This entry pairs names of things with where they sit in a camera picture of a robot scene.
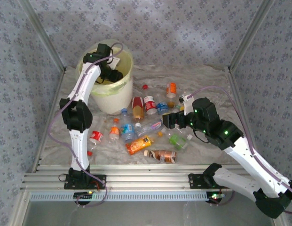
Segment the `white plastic bucket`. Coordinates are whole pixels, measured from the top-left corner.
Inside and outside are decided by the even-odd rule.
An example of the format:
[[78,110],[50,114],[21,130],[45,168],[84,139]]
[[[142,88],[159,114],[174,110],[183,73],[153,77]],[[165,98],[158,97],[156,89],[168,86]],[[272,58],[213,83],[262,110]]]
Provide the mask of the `white plastic bucket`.
[[[76,78],[79,78],[80,76],[83,65],[83,56],[85,56],[86,53],[96,52],[99,43],[111,46],[115,42],[119,41],[104,40],[94,44],[86,50],[77,64]],[[120,46],[116,45],[112,48],[112,50],[113,53],[117,53],[120,51]],[[100,110],[112,115],[120,114],[121,109],[129,106],[133,92],[133,79],[131,74],[133,68],[132,54],[128,47],[124,45],[123,51],[116,57],[120,58],[120,62],[115,69],[123,73],[123,78],[115,83],[108,81],[105,81],[103,84],[95,83],[91,91],[91,96]]]

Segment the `wall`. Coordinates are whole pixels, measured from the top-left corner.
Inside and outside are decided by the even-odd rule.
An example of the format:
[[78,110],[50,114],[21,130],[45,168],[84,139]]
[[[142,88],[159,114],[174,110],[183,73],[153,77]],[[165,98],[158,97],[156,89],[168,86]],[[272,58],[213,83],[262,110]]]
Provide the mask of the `wall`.
[[31,0],[65,65],[115,38],[136,64],[228,65],[261,0]]
[[0,1],[0,226],[33,163],[61,72],[17,1]]
[[258,151],[292,179],[292,0],[275,1],[234,74]]

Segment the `patterned wallpaper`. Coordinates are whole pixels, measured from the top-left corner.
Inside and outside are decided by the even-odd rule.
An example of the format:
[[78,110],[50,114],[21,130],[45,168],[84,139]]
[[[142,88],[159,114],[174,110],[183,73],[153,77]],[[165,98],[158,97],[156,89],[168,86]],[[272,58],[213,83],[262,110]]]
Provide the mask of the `patterned wallpaper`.
[[61,73],[17,1],[0,1],[0,226],[32,166]]
[[136,64],[228,65],[261,0],[30,0],[64,65],[117,39]]
[[235,77],[258,151],[292,179],[292,0],[275,1]]

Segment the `bottle cap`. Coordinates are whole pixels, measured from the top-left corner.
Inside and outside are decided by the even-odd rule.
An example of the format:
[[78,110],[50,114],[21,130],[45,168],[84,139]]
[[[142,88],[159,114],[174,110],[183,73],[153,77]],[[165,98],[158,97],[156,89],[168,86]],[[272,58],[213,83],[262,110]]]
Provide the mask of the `bottle cap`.
[[193,138],[193,136],[191,134],[188,135],[187,139],[191,140]]
[[149,150],[144,151],[144,156],[148,156]]

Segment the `bucket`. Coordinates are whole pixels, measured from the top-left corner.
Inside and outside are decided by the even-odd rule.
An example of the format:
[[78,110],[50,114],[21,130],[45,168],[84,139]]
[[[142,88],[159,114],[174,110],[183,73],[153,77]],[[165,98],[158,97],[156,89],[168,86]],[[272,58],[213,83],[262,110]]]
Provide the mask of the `bucket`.
[[[119,41],[103,40],[86,50],[77,64],[76,78],[78,79],[81,74],[83,57],[86,53],[96,52],[99,43],[112,46],[115,42]],[[120,48],[121,46],[114,46],[112,48],[113,53],[119,52]],[[116,57],[120,58],[120,62],[115,69],[123,73],[123,78],[115,83],[109,81],[104,81],[102,84],[95,83],[91,91],[91,96],[95,100],[99,109],[102,112],[111,115],[120,114],[121,109],[129,106],[133,92],[133,78],[131,74],[133,68],[132,54],[128,47],[124,45],[123,51]]]

